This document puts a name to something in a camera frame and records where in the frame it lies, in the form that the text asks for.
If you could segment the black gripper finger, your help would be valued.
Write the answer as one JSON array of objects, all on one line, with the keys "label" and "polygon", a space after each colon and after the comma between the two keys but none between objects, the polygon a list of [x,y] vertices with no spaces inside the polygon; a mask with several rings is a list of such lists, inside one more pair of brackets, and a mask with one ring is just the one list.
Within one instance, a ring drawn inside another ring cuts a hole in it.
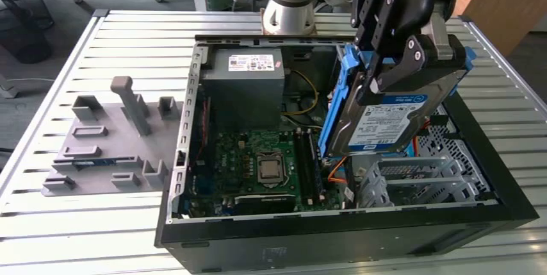
[{"label": "black gripper finger", "polygon": [[367,74],[356,92],[357,104],[377,104],[379,95],[413,92],[465,68],[465,49],[447,34],[445,21],[432,15],[419,35],[407,38],[404,50],[393,57],[395,66],[384,65],[384,56],[372,53]]},{"label": "black gripper finger", "polygon": [[353,46],[361,62],[360,72],[369,69],[372,61],[380,62],[396,54],[393,6],[395,0],[353,0],[351,27],[356,29]]}]

